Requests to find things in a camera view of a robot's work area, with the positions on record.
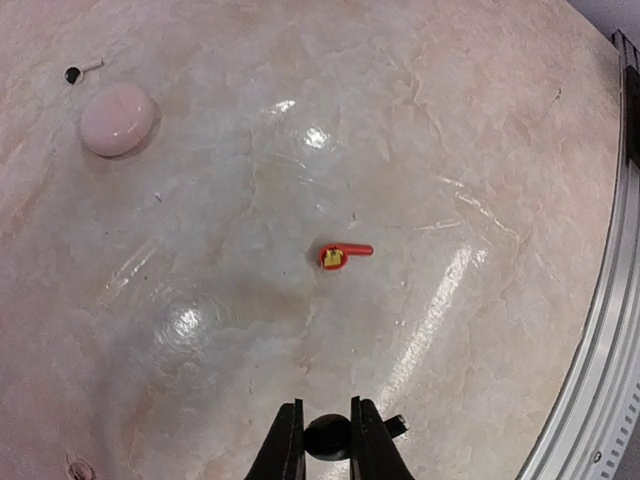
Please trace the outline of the black earbud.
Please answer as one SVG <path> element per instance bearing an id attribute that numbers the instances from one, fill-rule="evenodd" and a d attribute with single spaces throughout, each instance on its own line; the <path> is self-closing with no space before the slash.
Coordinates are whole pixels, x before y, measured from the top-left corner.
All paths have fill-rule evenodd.
<path id="1" fill-rule="evenodd" d="M 313 420 L 304 430 L 304 448 L 322 461 L 349 460 L 350 418 L 328 414 Z"/>

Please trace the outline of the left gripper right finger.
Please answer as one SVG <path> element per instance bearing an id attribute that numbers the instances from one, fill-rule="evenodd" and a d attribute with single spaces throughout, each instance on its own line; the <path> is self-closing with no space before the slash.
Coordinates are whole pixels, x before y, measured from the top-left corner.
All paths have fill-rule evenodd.
<path id="1" fill-rule="evenodd" d="M 394 439 L 408 431 L 402 415 L 383 420 L 375 403 L 351 399 L 349 475 L 357 480 L 413 480 Z"/>

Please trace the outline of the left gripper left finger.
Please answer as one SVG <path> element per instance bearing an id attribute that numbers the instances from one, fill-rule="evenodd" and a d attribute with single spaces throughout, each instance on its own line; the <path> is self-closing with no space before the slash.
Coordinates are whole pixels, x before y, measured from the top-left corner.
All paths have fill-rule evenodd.
<path id="1" fill-rule="evenodd" d="M 245 480 L 305 480 L 303 402 L 280 406 Z"/>

